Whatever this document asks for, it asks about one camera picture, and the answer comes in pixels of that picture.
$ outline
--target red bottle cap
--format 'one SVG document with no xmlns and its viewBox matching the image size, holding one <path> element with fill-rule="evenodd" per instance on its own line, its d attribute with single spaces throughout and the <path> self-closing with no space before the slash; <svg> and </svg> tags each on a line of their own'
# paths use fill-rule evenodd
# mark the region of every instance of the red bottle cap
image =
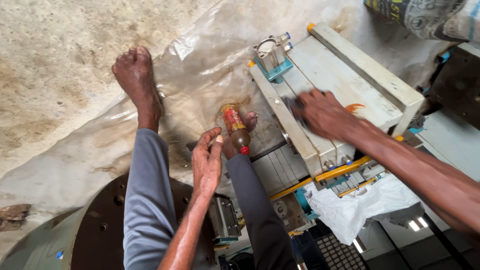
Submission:
<svg viewBox="0 0 480 270">
<path fill-rule="evenodd" d="M 244 146 L 244 147 L 240 148 L 240 153 L 242 153 L 243 155 L 250 154 L 250 147 Z"/>
</svg>

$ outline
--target plastic bottle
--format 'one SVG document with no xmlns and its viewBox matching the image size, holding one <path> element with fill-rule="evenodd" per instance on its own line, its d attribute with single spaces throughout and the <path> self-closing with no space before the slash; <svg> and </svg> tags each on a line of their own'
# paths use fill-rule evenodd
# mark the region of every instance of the plastic bottle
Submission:
<svg viewBox="0 0 480 270">
<path fill-rule="evenodd" d="M 250 148 L 248 147 L 250 135 L 240 118 L 239 108 L 233 103 L 225 104 L 222 107 L 222 115 L 233 146 L 239 149 L 243 155 L 248 155 L 250 153 Z"/>
</svg>

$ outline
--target bolt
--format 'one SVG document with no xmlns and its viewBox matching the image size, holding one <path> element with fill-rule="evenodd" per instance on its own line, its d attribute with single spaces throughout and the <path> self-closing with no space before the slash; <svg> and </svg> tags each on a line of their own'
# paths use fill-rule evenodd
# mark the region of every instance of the bolt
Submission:
<svg viewBox="0 0 480 270">
<path fill-rule="evenodd" d="M 352 158 L 349 155 L 345 155 L 344 157 L 342 157 L 342 162 L 347 165 L 350 165 L 352 164 Z"/>
<path fill-rule="evenodd" d="M 325 161 L 324 165 L 329 169 L 335 166 L 331 160 Z"/>
</svg>

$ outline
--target cloth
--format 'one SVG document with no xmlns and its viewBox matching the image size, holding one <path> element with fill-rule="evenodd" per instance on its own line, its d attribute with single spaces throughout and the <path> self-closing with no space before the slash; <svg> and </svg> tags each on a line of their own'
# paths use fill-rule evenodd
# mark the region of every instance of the cloth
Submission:
<svg viewBox="0 0 480 270">
<path fill-rule="evenodd" d="M 250 159 L 239 154 L 227 161 L 226 167 L 245 218 L 255 268 L 296 270 L 292 241 Z"/>
<path fill-rule="evenodd" d="M 123 223 L 125 270 L 157 269 L 177 222 L 168 180 L 168 146 L 147 128 L 136 134 Z"/>
</svg>

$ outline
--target white machine frame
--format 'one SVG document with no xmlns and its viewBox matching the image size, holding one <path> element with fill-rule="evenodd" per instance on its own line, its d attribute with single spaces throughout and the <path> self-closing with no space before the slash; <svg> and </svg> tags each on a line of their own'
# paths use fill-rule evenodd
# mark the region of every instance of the white machine frame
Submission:
<svg viewBox="0 0 480 270">
<path fill-rule="evenodd" d="M 353 157 L 355 148 L 344 142 L 316 136 L 302 127 L 282 101 L 283 97 L 292 97 L 315 87 L 331 90 L 343 106 L 361 102 L 367 104 L 358 116 L 385 132 L 394 126 L 393 137 L 405 132 L 424 97 L 326 24 L 316 25 L 311 34 L 312 37 L 299 43 L 297 49 L 288 51 L 294 65 L 282 75 L 282 83 L 270 83 L 257 64 L 250 67 L 250 73 L 275 113 L 287 141 L 302 157 L 307 171 L 314 178 L 331 169 L 327 164 L 333 163 L 335 167 L 344 165 L 343 158 Z M 312 59 L 321 61 L 309 60 L 305 57 L 307 53 L 312 54 Z M 332 76 L 322 62 L 330 63 L 342 72 L 337 77 Z M 330 74 L 322 77 L 322 74 L 317 74 L 317 69 Z M 341 87 L 335 92 L 322 87 L 331 87 L 331 77 L 343 81 L 347 76 L 347 89 Z"/>
</svg>

